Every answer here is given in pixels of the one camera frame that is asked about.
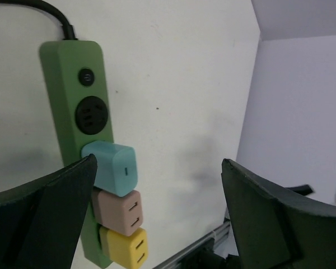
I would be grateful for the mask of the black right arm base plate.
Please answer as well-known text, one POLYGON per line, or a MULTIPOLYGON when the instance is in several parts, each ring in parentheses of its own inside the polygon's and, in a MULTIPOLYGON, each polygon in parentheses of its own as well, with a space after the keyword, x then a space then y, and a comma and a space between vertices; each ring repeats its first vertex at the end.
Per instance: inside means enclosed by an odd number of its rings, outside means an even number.
POLYGON ((187 254, 176 258, 166 268, 187 269, 238 269, 241 268, 239 257, 229 254, 226 258, 213 251, 214 239, 193 248, 187 254))

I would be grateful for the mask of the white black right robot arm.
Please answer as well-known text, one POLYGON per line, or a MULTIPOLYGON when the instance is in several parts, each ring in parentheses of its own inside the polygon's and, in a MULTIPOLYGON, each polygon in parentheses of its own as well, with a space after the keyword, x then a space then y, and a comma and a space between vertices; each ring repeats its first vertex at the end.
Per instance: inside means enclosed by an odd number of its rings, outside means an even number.
POLYGON ((336 179, 332 184, 327 182, 318 183, 317 186, 309 184, 298 185, 295 187, 287 187, 287 189, 303 196, 311 196, 312 198, 336 205, 336 179))

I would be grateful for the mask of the green power strip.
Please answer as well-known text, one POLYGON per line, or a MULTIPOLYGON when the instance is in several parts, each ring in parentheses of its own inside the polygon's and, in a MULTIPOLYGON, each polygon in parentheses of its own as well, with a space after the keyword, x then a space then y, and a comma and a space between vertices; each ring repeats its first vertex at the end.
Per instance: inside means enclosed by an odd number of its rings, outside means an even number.
POLYGON ((49 41, 39 57, 67 166, 81 158, 86 144, 113 141, 102 49, 94 41, 49 41))

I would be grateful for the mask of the light blue plug adapter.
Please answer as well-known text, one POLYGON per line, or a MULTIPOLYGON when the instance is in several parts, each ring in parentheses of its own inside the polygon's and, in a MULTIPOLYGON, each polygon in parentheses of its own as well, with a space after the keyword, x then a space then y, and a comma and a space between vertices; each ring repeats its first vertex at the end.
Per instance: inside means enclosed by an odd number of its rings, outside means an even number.
POLYGON ((86 144, 81 156, 95 155, 97 172, 94 186, 119 197, 126 196, 138 183, 134 148, 107 141, 86 144))

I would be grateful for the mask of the yellow plug adapter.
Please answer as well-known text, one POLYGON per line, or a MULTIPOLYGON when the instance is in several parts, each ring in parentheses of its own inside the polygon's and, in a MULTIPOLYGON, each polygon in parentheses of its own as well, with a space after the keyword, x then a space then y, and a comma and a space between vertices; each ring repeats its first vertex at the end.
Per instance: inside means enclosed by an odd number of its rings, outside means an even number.
POLYGON ((138 269, 148 258, 147 233, 142 228, 125 236, 101 226, 99 236, 103 254, 124 268, 138 269))

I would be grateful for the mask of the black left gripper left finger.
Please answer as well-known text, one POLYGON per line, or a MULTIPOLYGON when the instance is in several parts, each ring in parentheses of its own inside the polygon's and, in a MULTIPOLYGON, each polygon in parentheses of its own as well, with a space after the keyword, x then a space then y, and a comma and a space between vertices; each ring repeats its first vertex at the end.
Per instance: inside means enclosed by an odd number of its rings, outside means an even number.
POLYGON ((70 268, 96 172, 90 154, 0 192, 0 268, 70 268))

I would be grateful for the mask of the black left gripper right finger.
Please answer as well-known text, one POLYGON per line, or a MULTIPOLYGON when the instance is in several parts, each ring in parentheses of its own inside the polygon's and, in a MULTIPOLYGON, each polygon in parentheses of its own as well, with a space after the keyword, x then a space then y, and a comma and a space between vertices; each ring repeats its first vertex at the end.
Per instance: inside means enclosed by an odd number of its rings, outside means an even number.
POLYGON ((221 176, 242 268, 336 268, 336 206, 230 159, 221 176))

